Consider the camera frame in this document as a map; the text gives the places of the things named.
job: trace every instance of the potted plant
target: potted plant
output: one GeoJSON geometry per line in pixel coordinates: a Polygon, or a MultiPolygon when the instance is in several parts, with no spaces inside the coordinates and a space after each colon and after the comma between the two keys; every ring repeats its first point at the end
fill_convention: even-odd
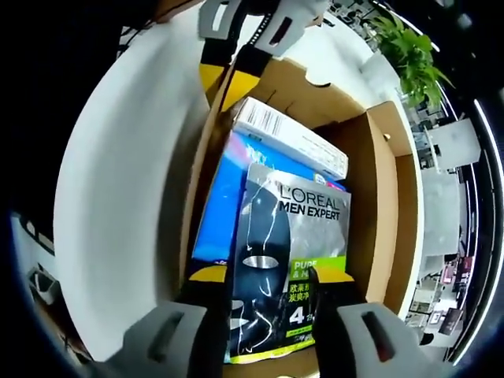
{"type": "Polygon", "coordinates": [[[398,73],[402,91],[408,95],[411,106],[417,106],[425,99],[437,106],[441,101],[441,92],[436,81],[453,84],[434,67],[430,38],[417,35],[410,28],[405,28],[396,16],[392,17],[393,20],[377,17],[372,21],[381,53],[398,73]]]}

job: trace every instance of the white table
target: white table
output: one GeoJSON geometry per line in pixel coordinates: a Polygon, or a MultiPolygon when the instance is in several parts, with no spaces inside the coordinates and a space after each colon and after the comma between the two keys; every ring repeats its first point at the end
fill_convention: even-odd
{"type": "MultiPolygon", "coordinates": [[[[157,300],[170,298],[157,273],[166,269],[170,249],[178,253],[187,178],[208,112],[198,76],[197,17],[197,9],[190,9],[152,28],[121,56],[89,98],[61,166],[54,209],[58,276],[76,329],[99,361],[119,349],[124,331],[157,300]]],[[[241,43],[259,21],[247,19],[241,43]]],[[[371,55],[365,42],[337,20],[334,28],[307,29],[286,53],[308,68],[309,81],[332,82],[365,107],[384,100],[358,70],[371,55]]],[[[389,97],[409,131],[399,99],[389,97]]],[[[402,317],[420,267],[421,198],[417,253],[402,317]]]]}

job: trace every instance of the blue package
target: blue package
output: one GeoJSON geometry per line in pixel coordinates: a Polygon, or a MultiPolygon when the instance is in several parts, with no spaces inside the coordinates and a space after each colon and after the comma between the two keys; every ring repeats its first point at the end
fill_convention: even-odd
{"type": "Polygon", "coordinates": [[[192,257],[225,265],[232,251],[238,212],[251,163],[292,173],[342,191],[339,183],[249,136],[231,132],[206,202],[192,257]]]}

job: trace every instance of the number 4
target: number 4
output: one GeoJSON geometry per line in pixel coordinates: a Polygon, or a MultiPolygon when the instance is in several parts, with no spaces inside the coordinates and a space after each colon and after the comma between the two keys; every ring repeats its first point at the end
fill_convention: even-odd
{"type": "Polygon", "coordinates": [[[289,322],[301,324],[305,320],[305,317],[302,315],[302,306],[298,307],[296,311],[289,317],[289,322]]]}

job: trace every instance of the barcode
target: barcode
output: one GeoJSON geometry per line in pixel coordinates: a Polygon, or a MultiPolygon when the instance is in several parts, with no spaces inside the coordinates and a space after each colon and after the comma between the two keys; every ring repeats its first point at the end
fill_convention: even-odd
{"type": "Polygon", "coordinates": [[[270,135],[278,136],[282,126],[282,116],[254,104],[246,122],[270,135]]]}

